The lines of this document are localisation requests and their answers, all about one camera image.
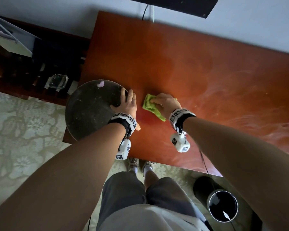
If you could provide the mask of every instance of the yellow-green rag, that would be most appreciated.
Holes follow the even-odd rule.
[[[164,121],[166,121],[166,118],[164,118],[162,116],[162,114],[159,112],[159,110],[155,107],[155,104],[150,102],[150,100],[155,98],[155,97],[156,96],[154,96],[154,95],[147,94],[145,97],[145,101],[144,101],[142,108],[144,110],[147,110],[149,112],[154,113],[159,119],[161,119],[164,122]]]

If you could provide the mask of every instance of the floral patterned carpet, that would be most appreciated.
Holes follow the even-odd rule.
[[[62,142],[66,128],[65,107],[35,98],[22,100],[0,93],[0,204],[4,202],[35,170],[55,154],[69,146]],[[115,161],[108,177],[125,171],[123,161]],[[195,178],[203,175],[177,167],[157,164],[155,173],[161,178],[175,179],[199,207],[215,231],[232,230],[229,223],[215,221],[194,197],[192,186]],[[141,172],[137,173],[143,182]],[[237,231],[249,230],[251,209],[240,195],[221,177],[213,177],[232,192],[239,203],[239,213],[233,224]],[[101,198],[92,214],[90,230],[95,230]]]

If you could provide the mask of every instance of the shoe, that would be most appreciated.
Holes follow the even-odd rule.
[[[128,162],[127,171],[129,171],[133,167],[138,168],[138,166],[139,166],[138,161],[139,161],[139,159],[137,159],[137,158],[127,158],[127,162]]]
[[[153,167],[154,167],[154,165],[155,164],[157,164],[156,162],[153,162],[153,161],[145,161],[145,163],[144,163],[144,165],[142,166],[142,168],[141,168],[141,171],[142,171],[142,173],[143,174],[145,174],[145,166],[149,166],[149,167],[151,167],[152,169],[153,169]]]

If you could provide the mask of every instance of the person's left hand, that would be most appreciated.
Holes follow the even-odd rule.
[[[136,119],[136,94],[133,92],[133,90],[129,90],[127,99],[125,101],[125,88],[121,89],[121,104],[119,107],[114,107],[113,105],[110,105],[111,109],[116,112],[122,112],[130,114],[134,119]],[[140,130],[140,125],[137,123],[137,126],[135,128],[136,130]]]

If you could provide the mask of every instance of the white t-shirt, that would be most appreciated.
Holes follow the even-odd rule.
[[[198,218],[148,204],[137,204],[111,214],[99,231],[190,230],[209,231]]]

